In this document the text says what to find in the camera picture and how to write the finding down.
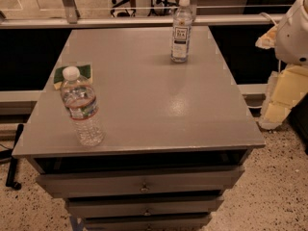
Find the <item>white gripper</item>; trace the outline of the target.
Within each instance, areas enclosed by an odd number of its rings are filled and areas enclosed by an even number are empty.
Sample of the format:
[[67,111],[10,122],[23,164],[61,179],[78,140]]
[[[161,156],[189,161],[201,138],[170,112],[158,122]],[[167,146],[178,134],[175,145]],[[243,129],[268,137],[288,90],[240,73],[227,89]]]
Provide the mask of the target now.
[[308,93],[308,0],[295,0],[278,26],[260,36],[255,46],[275,47],[276,58],[288,64],[280,73],[271,73],[258,121],[261,128],[273,130]]

